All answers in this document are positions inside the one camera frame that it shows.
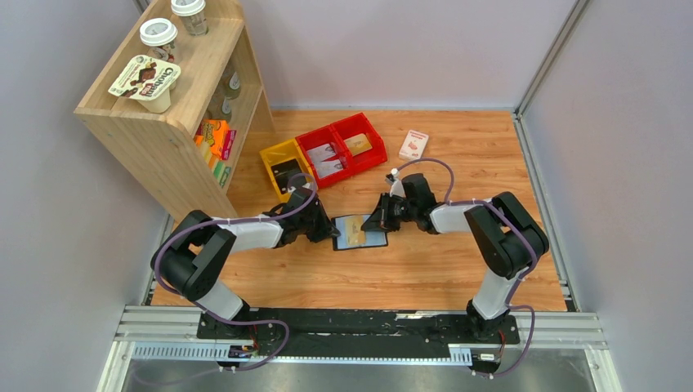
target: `bottle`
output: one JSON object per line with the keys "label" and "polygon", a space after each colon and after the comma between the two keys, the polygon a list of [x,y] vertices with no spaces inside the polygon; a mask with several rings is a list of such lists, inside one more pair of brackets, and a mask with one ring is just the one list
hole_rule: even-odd
{"label": "bottle", "polygon": [[217,89],[212,94],[212,99],[209,101],[208,112],[212,120],[231,121],[231,99],[224,96],[224,88],[222,83],[217,84]]}
{"label": "bottle", "polygon": [[224,100],[221,103],[221,120],[226,120],[227,123],[231,123],[231,100],[232,98],[230,96],[224,96]]}
{"label": "bottle", "polygon": [[240,77],[234,66],[229,63],[229,77],[224,81],[224,96],[235,100],[240,96]]}

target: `wooden shelf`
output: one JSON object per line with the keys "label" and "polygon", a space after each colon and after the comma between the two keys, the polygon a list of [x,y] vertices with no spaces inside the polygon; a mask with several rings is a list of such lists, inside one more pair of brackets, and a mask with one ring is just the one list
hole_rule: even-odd
{"label": "wooden shelf", "polygon": [[[237,19],[207,18],[209,33],[202,37],[191,37],[176,16],[168,16],[167,19],[179,31],[176,45],[181,59],[181,76],[176,88],[171,91],[171,108],[163,115],[181,122],[193,136],[245,23]],[[128,98],[118,98],[111,110],[149,113],[144,106]]]}
{"label": "wooden shelf", "polygon": [[[204,13],[209,33],[191,37],[180,18],[172,14],[170,0],[154,0],[74,111],[177,220],[197,209],[213,216],[237,216],[226,197],[231,178],[224,187],[219,186],[192,137],[229,63],[242,83],[230,124],[238,135],[225,162],[231,167],[230,176],[253,124],[263,131],[274,131],[242,7],[236,0],[213,0],[208,1]],[[171,91],[171,107],[162,114],[153,114],[134,100],[112,96],[108,88],[132,57],[148,51],[140,40],[140,26],[160,17],[178,28],[176,45],[181,76]]]}

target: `yellow packaging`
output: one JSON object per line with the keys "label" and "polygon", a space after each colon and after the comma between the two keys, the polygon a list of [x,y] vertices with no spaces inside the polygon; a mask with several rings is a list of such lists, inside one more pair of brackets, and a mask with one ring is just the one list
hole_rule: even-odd
{"label": "yellow packaging", "polygon": [[209,145],[212,155],[226,160],[231,153],[234,138],[235,130],[229,129],[226,121],[204,119],[195,133],[194,142],[196,145]]}
{"label": "yellow packaging", "polygon": [[346,243],[350,247],[363,245],[366,243],[366,233],[361,230],[361,225],[364,224],[364,217],[361,215],[352,215],[344,218],[344,227],[346,228]]}

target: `white wall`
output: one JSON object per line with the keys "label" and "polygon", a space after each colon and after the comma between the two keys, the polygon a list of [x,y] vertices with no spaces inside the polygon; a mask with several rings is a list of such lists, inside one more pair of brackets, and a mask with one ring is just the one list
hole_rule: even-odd
{"label": "white wall", "polygon": [[627,391],[691,390],[693,2],[593,0],[530,107],[567,268]]}
{"label": "white wall", "polygon": [[514,107],[574,0],[240,0],[275,106]]}
{"label": "white wall", "polygon": [[96,388],[162,208],[72,111],[137,18],[129,0],[0,13],[0,390]]}

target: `product label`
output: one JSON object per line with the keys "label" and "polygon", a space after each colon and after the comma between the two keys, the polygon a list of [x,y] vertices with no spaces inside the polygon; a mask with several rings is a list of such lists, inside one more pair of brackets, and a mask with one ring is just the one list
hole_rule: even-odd
{"label": "product label", "polygon": [[181,74],[181,67],[149,56],[135,56],[110,86],[109,93],[133,100],[154,100]]}
{"label": "product label", "polygon": [[151,47],[147,52],[147,55],[159,60],[168,60],[168,53],[160,47]]}
{"label": "product label", "polygon": [[231,114],[231,98],[224,97],[224,102],[221,103],[221,112],[223,114]]}
{"label": "product label", "polygon": [[229,79],[229,87],[231,90],[238,90],[240,88],[240,79],[238,77],[238,72],[234,72],[234,76]]}

